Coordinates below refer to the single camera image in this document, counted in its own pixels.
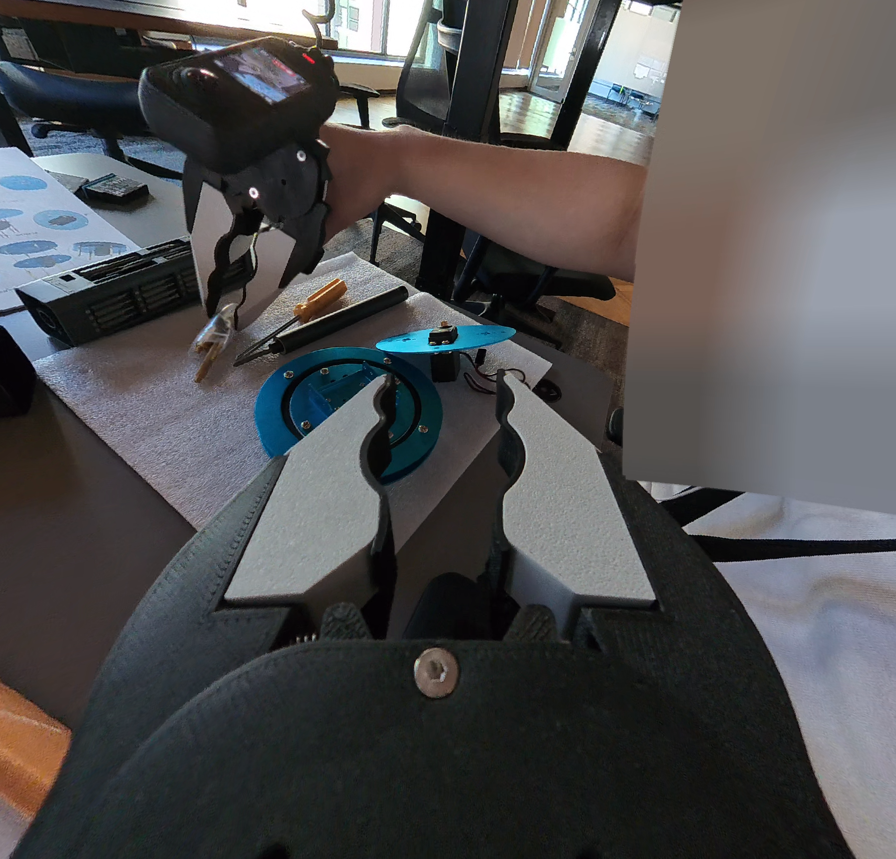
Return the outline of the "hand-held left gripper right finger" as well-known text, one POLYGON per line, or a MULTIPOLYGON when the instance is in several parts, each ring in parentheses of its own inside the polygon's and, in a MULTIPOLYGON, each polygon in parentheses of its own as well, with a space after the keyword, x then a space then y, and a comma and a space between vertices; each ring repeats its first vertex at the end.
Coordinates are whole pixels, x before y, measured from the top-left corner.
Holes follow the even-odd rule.
POLYGON ((509 484, 487 570, 519 606, 570 636, 580 607, 649 609, 655 594, 599 451, 512 373, 498 372, 498 459, 509 484))

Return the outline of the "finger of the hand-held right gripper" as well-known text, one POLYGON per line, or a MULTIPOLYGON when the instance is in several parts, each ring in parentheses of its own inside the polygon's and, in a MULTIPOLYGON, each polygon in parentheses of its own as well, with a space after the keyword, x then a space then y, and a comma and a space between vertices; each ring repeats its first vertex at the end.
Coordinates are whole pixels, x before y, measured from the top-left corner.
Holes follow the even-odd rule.
POLYGON ((238 309, 234 315, 235 328, 250 326, 280 295, 280 281, 295 240, 281 229, 262 223, 260 232, 249 247, 253 278, 235 292, 238 309))
POLYGON ((227 199, 211 185, 199 193, 190 231, 196 279, 206 315, 212 317, 231 293, 249 281, 249 236, 244 222, 231 211, 227 199))

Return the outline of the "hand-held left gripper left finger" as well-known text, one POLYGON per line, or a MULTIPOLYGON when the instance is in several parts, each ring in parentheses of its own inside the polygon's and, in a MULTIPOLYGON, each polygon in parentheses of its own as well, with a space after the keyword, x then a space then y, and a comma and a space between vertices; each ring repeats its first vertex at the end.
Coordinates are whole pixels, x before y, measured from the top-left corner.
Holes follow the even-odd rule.
POLYGON ((387 496, 395 378, 379 376, 286 455, 230 580, 236 605, 305 608, 315 626, 349 602, 373 636, 388 629, 397 567, 387 496))

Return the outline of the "clear bag of brass standoffs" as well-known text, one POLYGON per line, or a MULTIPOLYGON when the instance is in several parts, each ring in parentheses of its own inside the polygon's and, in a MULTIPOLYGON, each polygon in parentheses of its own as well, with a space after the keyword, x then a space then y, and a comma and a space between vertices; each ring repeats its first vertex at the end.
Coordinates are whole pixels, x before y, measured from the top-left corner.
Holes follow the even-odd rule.
POLYGON ((230 343, 236 330, 237 312, 238 305, 235 303, 224 305, 193 341, 192 352, 201 356, 200 365, 195 374, 195 383, 201 383, 205 379, 213 362, 230 343))

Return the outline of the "person's right forearm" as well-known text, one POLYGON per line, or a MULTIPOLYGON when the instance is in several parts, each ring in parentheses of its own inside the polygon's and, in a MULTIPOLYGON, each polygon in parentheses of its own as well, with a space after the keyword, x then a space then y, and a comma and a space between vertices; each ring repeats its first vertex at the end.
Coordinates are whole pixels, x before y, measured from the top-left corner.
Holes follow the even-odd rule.
POLYGON ((613 158, 325 124, 326 237, 393 194, 544 265, 633 282, 647 171, 613 158))

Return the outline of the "grey desk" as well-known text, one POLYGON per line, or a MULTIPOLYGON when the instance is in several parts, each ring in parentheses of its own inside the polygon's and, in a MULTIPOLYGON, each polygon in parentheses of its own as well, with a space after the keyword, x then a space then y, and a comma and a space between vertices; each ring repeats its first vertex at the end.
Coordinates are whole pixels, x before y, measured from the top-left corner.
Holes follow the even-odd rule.
MULTIPOLYGON (((591 364, 522 336, 552 361, 553 405, 600 445, 615 385, 591 364)), ((397 553, 388 638, 428 582, 475 577, 506 477, 496 435, 397 553)), ((1 678, 74 729, 92 682, 140 598, 195 529, 43 385, 2 419, 1 678)))

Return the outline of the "black bit set case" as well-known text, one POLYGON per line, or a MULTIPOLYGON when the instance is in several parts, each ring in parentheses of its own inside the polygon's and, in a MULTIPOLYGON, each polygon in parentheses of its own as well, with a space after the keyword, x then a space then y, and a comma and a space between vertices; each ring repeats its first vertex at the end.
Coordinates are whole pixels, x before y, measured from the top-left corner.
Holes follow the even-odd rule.
POLYGON ((68 346, 200 301, 187 237, 28 282, 15 292, 37 325, 68 346))

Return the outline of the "blue round metal base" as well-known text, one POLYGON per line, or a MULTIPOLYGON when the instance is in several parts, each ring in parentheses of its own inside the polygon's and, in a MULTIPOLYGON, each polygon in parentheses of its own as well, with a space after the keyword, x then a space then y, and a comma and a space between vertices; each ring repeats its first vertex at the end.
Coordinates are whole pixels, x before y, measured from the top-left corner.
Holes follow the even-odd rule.
POLYGON ((307 437, 361 389, 383 374, 396 379, 396 417, 389 431, 392 460, 380 481, 389 484, 420 466, 442 426, 434 384, 409 361, 362 347, 320 349, 290 360, 263 384, 254 419, 273 458, 307 437))

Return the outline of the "small dark grey case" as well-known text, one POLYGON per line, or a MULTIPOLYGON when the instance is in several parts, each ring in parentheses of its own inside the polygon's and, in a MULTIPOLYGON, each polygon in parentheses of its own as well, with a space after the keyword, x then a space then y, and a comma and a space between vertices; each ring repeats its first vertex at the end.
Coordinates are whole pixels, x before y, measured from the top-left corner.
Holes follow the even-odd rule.
POLYGON ((85 181, 75 191, 75 196, 87 204, 128 207, 144 203, 151 197, 151 193, 144 182, 110 172, 85 181))

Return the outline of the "blue disc with black servo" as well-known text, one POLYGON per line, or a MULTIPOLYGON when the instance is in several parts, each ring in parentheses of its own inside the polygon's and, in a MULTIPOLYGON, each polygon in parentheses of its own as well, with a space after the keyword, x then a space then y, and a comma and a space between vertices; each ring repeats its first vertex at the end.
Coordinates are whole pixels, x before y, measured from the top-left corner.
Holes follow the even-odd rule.
POLYGON ((507 341, 516 334, 512 327, 494 325, 457 326, 442 322, 431 329, 386 338, 377 343, 383 352, 412 353, 430 357, 433 383, 454 382, 461 369, 461 356, 476 350, 472 360, 474 369, 485 360, 488 346, 507 341))

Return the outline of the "white foam mat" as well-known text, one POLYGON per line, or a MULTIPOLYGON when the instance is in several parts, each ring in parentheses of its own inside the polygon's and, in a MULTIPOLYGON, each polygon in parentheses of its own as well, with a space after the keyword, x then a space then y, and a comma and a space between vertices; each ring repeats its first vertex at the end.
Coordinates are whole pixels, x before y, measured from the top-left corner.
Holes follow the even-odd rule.
MULTIPOLYGON (((342 305, 398 285, 397 277, 354 253, 301 275, 245 331, 237 333, 202 384, 189 344, 204 322, 191 307, 110 338, 37 362, 41 379, 196 529, 237 495, 267 464, 253 422, 261 385, 286 359, 239 368, 236 351, 282 323, 300 301, 340 277, 342 305)), ((382 338, 462 316, 429 293, 410 288, 409 301, 308 347, 373 347, 382 338)), ((397 548, 403 546, 498 431, 496 399, 471 390, 463 377, 436 386, 443 419, 436 445, 414 472, 386 486, 397 548)))

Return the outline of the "black office chair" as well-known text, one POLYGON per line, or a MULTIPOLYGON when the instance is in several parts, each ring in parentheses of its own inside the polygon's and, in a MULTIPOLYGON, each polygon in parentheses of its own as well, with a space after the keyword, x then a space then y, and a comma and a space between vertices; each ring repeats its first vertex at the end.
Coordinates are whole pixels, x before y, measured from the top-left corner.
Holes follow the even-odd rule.
POLYGON ((604 275, 546 267, 539 262, 478 236, 462 271, 454 283, 452 300, 465 303, 476 292, 488 293, 487 319, 501 326, 515 327, 551 343, 558 341, 531 327, 513 309, 534 313, 544 295, 589 297, 612 300, 616 289, 604 275))
POLYGON ((127 157, 118 138, 149 136, 140 111, 136 81, 108 81, 69 77, 18 65, 1 63, 1 87, 6 100, 35 120, 33 136, 53 131, 86 133, 97 137, 105 155, 154 176, 181 180, 179 171, 127 157))
POLYGON ((424 0, 388 127, 501 144, 497 91, 509 1, 424 0))

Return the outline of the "printed instruction sheet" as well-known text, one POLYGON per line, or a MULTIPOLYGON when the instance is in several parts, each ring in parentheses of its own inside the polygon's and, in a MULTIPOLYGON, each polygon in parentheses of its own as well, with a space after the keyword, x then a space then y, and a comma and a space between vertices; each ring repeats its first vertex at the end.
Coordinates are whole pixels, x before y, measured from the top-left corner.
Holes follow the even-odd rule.
POLYGON ((16 287, 139 248, 17 148, 1 149, 1 309, 16 287))

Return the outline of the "person's white shirt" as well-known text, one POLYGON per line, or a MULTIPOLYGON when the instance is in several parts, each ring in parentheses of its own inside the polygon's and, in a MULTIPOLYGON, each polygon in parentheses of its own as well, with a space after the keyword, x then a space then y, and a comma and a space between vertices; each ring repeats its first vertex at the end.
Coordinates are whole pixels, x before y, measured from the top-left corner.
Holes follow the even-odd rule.
POLYGON ((895 555, 719 565, 778 665, 857 857, 895 855, 895 555))

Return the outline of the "black frame table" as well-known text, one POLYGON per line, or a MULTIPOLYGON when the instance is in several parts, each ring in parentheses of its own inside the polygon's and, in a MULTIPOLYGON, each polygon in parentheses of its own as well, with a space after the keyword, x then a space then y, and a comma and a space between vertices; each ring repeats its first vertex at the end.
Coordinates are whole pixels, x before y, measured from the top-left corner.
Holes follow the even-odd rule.
MULTIPOLYGON (((570 146, 621 1, 599 0, 550 137, 554 148, 570 146)), ((517 3, 518 0, 468 0, 443 130, 447 136, 471 137, 478 142, 489 135, 489 125, 497 114, 499 78, 517 3)), ((444 300, 451 296, 464 235, 465 228, 457 214, 431 211, 416 281, 418 289, 444 300)))

